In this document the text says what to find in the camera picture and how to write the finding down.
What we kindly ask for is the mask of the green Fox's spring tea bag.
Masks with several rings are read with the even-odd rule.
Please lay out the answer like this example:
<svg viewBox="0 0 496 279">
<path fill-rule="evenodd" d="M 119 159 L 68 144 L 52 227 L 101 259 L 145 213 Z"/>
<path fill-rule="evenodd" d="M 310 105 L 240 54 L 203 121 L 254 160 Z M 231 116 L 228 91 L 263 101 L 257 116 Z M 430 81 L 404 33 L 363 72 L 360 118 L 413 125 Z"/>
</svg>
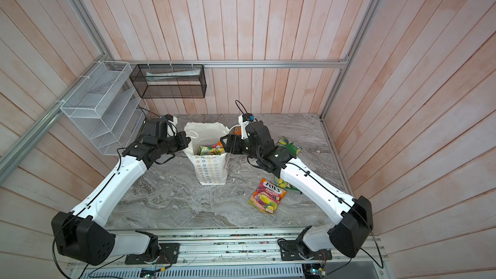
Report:
<svg viewBox="0 0 496 279">
<path fill-rule="evenodd" d="M 200 156 L 219 156 L 225 152 L 225 149 L 221 142 L 218 142 L 212 146 L 202 146 L 198 148 L 198 154 Z"/>
</svg>

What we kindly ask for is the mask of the white printed paper bag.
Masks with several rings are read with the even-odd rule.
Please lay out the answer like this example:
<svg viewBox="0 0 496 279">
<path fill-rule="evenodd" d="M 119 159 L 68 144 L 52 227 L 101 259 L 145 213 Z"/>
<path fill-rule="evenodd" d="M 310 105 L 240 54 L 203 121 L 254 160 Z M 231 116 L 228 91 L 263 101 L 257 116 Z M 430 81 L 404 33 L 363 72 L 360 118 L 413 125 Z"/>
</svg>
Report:
<svg viewBox="0 0 496 279">
<path fill-rule="evenodd" d="M 212 146 L 229 133 L 229 128 L 221 123 L 189 122 L 184 129 L 191 138 L 189 146 L 183 152 L 190 159 L 198 181 L 202 185 L 224 185 L 227 182 L 230 154 L 226 151 L 219 156 L 200 156 L 198 148 Z"/>
</svg>

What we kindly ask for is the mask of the orange candy bag back side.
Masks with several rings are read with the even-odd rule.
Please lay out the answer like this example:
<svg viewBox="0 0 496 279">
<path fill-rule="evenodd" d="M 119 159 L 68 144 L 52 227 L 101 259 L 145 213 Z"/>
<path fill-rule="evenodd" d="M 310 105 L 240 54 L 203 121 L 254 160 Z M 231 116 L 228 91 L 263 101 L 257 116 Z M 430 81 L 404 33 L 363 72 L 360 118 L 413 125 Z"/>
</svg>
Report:
<svg viewBox="0 0 496 279">
<path fill-rule="evenodd" d="M 237 136 L 241 136 L 242 135 L 242 128 L 241 128 L 241 125 L 238 124 L 238 125 L 234 125 L 231 130 L 230 130 L 230 133 L 231 134 L 234 134 L 234 135 L 237 135 Z"/>
</svg>

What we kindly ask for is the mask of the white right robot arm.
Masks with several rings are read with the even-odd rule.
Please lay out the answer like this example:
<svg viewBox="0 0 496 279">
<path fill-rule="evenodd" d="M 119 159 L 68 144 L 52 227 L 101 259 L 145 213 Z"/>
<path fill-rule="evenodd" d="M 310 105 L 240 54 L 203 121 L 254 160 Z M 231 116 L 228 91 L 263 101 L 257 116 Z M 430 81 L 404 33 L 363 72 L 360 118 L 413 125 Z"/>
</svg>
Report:
<svg viewBox="0 0 496 279">
<path fill-rule="evenodd" d="M 298 157 L 299 147 L 284 137 L 274 142 L 262 121 L 244 121 L 237 128 L 240 134 L 229 133 L 220 139 L 226 152 L 254 159 L 258 169 L 296 187 L 331 220 L 326 226 L 306 227 L 293 242 L 297 253 L 309 258 L 334 248 L 348 258 L 356 257 L 373 230 L 371 202 L 326 182 Z"/>
</svg>

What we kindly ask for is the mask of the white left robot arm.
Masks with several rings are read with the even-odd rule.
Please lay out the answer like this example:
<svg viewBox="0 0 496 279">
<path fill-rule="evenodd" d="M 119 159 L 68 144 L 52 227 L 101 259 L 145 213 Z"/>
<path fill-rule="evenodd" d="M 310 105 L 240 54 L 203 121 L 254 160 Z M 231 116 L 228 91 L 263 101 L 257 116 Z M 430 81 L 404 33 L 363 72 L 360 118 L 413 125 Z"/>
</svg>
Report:
<svg viewBox="0 0 496 279">
<path fill-rule="evenodd" d="M 131 185 L 163 155 L 174 158 L 191 139 L 176 127 L 176 117 L 167 114 L 145 120 L 138 137 L 125 148 L 115 168 L 93 192 L 68 213 L 52 219 L 53 251 L 62 256 L 97 266 L 109 257 L 134 255 L 146 264 L 158 261 L 161 247 L 152 233 L 136 231 L 116 235 L 105 225 Z"/>
</svg>

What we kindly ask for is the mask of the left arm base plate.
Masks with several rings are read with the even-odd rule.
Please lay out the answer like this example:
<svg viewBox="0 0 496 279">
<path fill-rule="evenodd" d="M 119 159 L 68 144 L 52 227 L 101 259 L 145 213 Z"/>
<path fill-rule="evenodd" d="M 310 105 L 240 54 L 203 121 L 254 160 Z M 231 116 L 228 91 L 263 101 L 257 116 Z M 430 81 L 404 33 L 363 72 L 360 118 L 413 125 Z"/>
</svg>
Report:
<svg viewBox="0 0 496 279">
<path fill-rule="evenodd" d="M 125 265 L 139 264 L 176 264 L 180 252 L 179 243 L 157 243 L 152 245 L 143 254 L 129 254 L 126 256 Z"/>
</svg>

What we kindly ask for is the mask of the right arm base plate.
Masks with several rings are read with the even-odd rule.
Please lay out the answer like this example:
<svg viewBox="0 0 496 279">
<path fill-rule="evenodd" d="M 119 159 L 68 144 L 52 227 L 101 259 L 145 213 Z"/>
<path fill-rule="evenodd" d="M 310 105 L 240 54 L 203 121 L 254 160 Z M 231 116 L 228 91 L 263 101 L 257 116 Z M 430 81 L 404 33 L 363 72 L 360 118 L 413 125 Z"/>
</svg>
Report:
<svg viewBox="0 0 496 279">
<path fill-rule="evenodd" d="M 333 258 L 329 249 L 310 251 L 302 242 L 297 240 L 279 238 L 277 244 L 283 261 L 320 260 L 325 262 Z"/>
</svg>

